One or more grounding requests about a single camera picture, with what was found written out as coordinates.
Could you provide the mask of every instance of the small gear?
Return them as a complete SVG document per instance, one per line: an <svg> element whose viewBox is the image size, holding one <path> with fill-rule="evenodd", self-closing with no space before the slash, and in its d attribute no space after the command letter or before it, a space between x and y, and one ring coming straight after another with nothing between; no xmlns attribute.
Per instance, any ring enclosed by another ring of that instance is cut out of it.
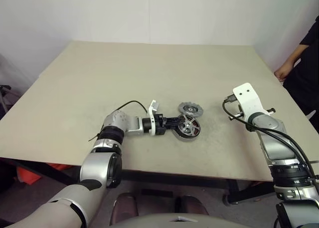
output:
<svg viewBox="0 0 319 228"><path fill-rule="evenodd" d="M201 106L192 102L183 102L178 106L178 110L182 114L187 114L192 117L199 117L203 114L204 110Z"/></svg>

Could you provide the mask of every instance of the white wall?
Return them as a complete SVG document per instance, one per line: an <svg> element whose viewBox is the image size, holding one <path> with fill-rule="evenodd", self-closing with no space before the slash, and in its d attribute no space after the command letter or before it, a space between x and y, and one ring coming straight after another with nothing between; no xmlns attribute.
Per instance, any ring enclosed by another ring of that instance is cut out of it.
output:
<svg viewBox="0 0 319 228"><path fill-rule="evenodd" d="M254 45L276 69L319 0L0 0L0 83L24 92L70 40Z"/></svg>

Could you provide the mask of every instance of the table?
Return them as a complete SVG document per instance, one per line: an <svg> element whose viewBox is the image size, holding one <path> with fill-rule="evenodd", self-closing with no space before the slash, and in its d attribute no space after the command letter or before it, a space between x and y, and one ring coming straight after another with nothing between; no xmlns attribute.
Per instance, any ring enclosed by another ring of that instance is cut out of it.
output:
<svg viewBox="0 0 319 228"><path fill-rule="evenodd" d="M224 98L252 84L265 109L274 107L310 160L319 136L252 46L71 42L0 121L0 156L81 165L106 115L130 100L178 116L181 102L201 105L194 142L163 136L125 137L123 168L163 174L272 181L256 133L230 121ZM236 111L232 103L229 109ZM145 116L135 104L123 108ZM319 173L319 166L314 164Z"/></svg>

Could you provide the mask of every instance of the metal frame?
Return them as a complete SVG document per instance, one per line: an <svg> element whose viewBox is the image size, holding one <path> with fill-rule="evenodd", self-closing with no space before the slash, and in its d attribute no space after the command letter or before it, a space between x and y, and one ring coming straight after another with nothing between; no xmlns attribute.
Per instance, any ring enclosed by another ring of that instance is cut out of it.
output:
<svg viewBox="0 0 319 228"><path fill-rule="evenodd" d="M7 160L9 163L21 166L38 175L52 178L65 185L71 185L78 182L78 177L70 177L64 172L59 171L43 162L24 161L18 159L5 160ZM274 184L272 182L262 182L256 186L250 186L240 191L237 180L235 179L143 172L134 170L123 170L122 180L224 189L228 191L228 194L224 195L223 197L223 202L227 206L235 205L249 200L256 200L260 197L264 197L275 192Z"/></svg>

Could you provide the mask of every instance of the person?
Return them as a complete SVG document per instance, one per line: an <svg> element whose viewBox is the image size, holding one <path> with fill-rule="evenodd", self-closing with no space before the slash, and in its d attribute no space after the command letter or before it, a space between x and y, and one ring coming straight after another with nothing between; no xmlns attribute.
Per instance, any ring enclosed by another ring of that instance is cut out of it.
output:
<svg viewBox="0 0 319 228"><path fill-rule="evenodd" d="M275 76L305 115L316 111L310 118L311 124L319 133L319 16L308 34L288 57L285 63L275 71Z"/></svg>

